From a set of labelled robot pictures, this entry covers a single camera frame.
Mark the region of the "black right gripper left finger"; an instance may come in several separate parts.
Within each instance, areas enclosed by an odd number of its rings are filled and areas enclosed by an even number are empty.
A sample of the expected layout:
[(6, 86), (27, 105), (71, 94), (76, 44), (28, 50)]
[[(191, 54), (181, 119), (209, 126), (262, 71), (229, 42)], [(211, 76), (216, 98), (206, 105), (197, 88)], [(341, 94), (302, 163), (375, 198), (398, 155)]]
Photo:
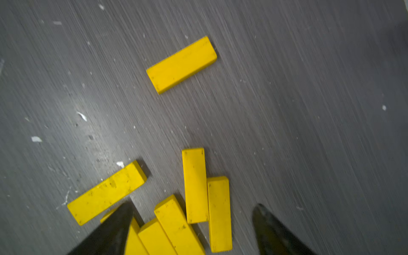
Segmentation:
[(132, 202), (117, 208), (99, 227), (89, 234), (70, 255), (123, 255), (133, 219)]

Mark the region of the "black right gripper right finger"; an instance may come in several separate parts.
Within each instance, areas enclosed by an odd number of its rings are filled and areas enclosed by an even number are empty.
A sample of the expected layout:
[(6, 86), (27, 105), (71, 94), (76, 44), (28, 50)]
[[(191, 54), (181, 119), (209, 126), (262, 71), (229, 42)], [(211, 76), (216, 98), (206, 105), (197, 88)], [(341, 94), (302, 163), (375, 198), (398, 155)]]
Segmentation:
[(254, 207), (252, 223), (261, 255), (315, 254), (262, 204)]

